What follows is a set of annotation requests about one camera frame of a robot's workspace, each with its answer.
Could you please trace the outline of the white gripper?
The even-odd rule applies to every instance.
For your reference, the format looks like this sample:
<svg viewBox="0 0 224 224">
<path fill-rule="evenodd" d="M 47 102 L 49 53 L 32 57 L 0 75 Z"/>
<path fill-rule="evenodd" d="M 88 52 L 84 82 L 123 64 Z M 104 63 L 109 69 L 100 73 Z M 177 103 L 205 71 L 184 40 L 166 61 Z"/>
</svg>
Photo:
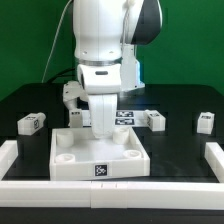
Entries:
<svg viewBox="0 0 224 224">
<path fill-rule="evenodd" d="M 78 80 L 87 95 L 93 135 L 112 135 L 117 110 L 117 94 L 121 90 L 120 64 L 87 66 L 79 64 Z"/>
</svg>

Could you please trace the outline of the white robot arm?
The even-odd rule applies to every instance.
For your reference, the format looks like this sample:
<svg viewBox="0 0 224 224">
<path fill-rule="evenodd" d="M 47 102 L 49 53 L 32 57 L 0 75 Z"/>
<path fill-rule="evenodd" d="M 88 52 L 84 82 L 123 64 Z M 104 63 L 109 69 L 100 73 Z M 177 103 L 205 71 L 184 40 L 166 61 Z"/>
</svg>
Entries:
<svg viewBox="0 0 224 224">
<path fill-rule="evenodd" d="M 142 88 L 134 47 L 160 33 L 159 0 L 74 0 L 77 77 L 95 137 L 113 133 L 117 94 Z"/>
</svg>

